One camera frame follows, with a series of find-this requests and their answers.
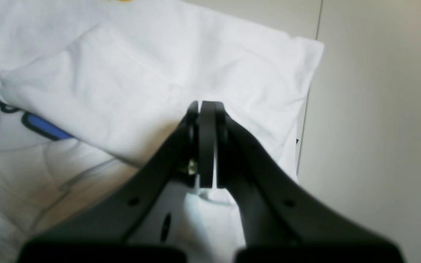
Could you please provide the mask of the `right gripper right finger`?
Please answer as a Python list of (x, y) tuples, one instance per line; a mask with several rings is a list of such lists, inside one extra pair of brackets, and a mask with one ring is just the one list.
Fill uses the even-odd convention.
[(247, 247), (236, 263), (402, 263), (399, 248), (344, 218), (289, 178), (223, 103), (198, 115), (202, 187), (225, 188), (236, 201)]

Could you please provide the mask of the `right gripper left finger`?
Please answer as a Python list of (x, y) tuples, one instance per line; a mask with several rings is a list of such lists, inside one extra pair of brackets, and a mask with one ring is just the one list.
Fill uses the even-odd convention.
[(198, 176), (198, 103), (139, 172), (110, 196), (29, 241), (19, 263), (185, 263), (174, 246)]

